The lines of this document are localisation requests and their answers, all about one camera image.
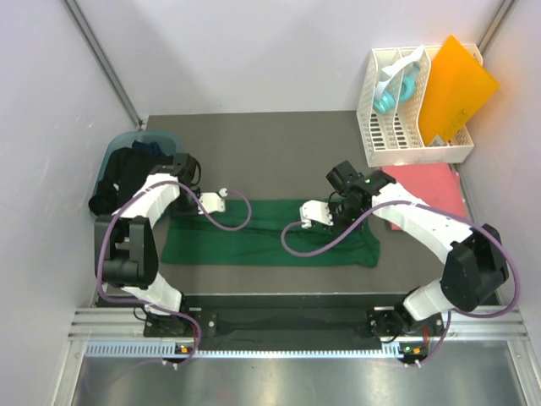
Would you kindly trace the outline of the green t shirt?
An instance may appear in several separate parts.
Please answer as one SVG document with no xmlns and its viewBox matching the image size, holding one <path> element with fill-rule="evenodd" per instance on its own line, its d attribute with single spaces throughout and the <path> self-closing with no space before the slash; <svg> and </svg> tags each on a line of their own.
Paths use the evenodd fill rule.
<svg viewBox="0 0 541 406">
<path fill-rule="evenodd" d="M 233 266 L 365 266 L 374 268 L 380 259 L 380 241 L 365 224 L 323 254 L 301 258 L 281 244 L 281 232 L 299 220 L 302 200 L 253 200 L 248 225 L 227 232 L 202 215 L 170 221 L 161 261 L 171 265 Z"/>
</svg>

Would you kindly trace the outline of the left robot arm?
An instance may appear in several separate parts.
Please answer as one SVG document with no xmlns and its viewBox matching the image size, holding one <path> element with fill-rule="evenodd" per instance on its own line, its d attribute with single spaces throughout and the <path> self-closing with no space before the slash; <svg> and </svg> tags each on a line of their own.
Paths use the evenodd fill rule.
<svg viewBox="0 0 541 406">
<path fill-rule="evenodd" d="M 121 181 L 120 206 L 95 222 L 96 278 L 134 296 L 148 322 L 177 336 L 197 329 L 183 294 L 159 273 L 153 227 L 170 205 L 195 213 L 198 173 L 199 162 L 185 153 L 156 163 L 133 186 Z"/>
</svg>

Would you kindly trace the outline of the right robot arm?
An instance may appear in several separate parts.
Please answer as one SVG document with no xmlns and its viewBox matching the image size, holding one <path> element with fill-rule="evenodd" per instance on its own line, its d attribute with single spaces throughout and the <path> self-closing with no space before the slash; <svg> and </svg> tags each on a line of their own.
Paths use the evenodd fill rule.
<svg viewBox="0 0 541 406">
<path fill-rule="evenodd" d="M 500 235 L 443 215 L 414 196 L 391 175 L 376 170 L 364 176 L 348 161 L 333 167 L 327 181 L 341 200 L 330 205 L 333 227 L 346 230 L 363 214 L 396 224 L 428 248 L 444 265 L 441 278 L 411 291 L 395 307 L 396 328 L 407 335 L 426 319 L 448 310 L 471 312 L 509 278 Z"/>
</svg>

